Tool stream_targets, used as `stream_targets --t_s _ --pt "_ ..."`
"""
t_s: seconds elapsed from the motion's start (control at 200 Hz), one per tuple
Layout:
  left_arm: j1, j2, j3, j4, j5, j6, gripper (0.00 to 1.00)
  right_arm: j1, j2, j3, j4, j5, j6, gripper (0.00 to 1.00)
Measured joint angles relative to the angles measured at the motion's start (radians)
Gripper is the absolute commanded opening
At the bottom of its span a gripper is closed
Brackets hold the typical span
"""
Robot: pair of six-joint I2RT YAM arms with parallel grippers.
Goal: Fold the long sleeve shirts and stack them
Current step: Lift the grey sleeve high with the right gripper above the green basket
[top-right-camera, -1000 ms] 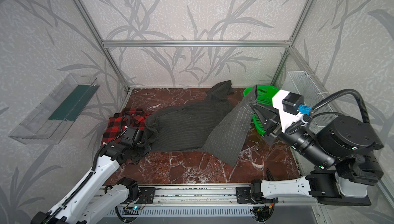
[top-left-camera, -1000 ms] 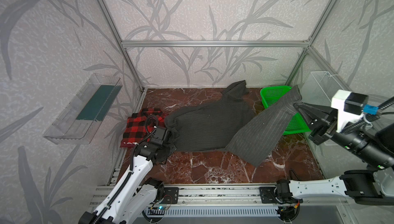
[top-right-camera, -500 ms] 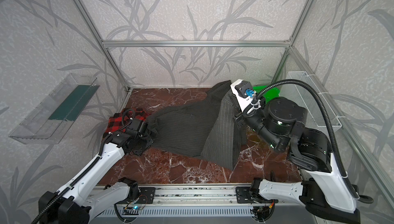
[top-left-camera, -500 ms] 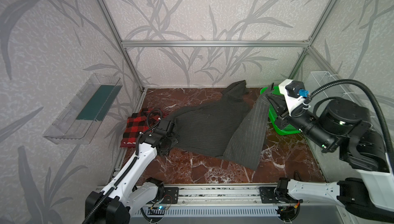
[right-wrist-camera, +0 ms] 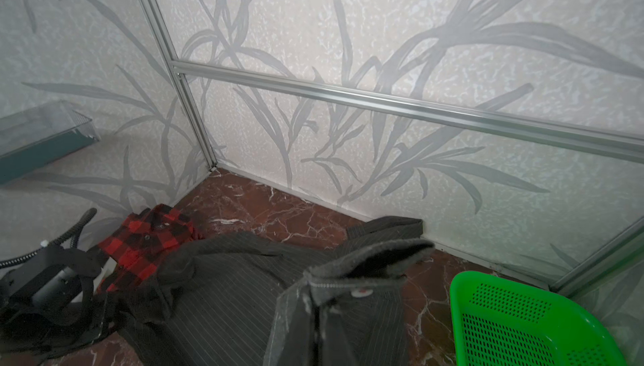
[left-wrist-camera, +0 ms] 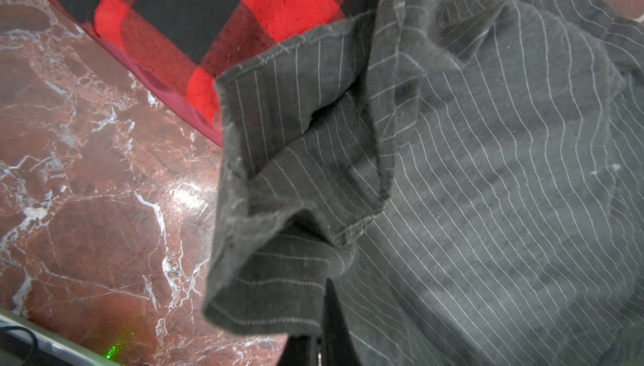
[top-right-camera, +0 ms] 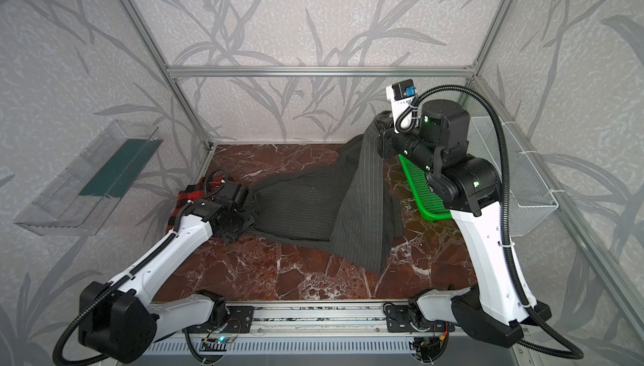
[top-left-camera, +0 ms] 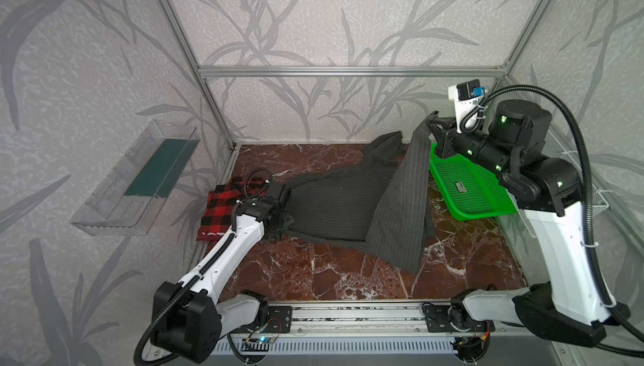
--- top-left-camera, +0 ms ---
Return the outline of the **grey pinstriped long sleeve shirt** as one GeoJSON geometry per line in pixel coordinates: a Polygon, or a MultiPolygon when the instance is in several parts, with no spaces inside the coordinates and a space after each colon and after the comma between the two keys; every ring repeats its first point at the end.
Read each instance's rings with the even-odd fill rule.
{"type": "Polygon", "coordinates": [[[426,241],[435,235],[428,199],[434,117],[421,122],[408,145],[399,131],[381,135],[355,165],[290,179],[288,234],[419,272],[426,241]]]}

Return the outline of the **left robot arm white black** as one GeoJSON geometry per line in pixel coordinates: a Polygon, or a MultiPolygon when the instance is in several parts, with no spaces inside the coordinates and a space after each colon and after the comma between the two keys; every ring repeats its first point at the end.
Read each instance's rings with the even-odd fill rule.
{"type": "Polygon", "coordinates": [[[146,365],[147,344],[163,349],[166,356],[154,364],[184,358],[200,364],[216,344],[241,327],[264,327],[269,320],[268,300],[242,292],[221,301],[227,282],[248,252],[266,233],[280,234],[293,222],[283,211],[288,188],[268,182],[262,195],[237,203],[231,227],[216,246],[178,282],[164,282],[155,292],[151,324],[139,340],[134,363],[146,365]]]}

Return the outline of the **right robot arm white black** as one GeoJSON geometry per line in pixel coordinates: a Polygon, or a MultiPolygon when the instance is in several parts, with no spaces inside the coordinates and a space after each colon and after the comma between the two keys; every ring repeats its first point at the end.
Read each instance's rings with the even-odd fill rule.
{"type": "Polygon", "coordinates": [[[548,282],[514,291],[468,292],[461,307],[476,321],[526,327],[548,341],[598,348],[617,320],[602,303],[582,231],[582,181],[565,159],[543,155],[552,116],[525,100],[498,104],[487,133],[467,134],[437,112],[427,120],[442,159],[461,155],[491,172],[514,196],[537,236],[548,282]]]}

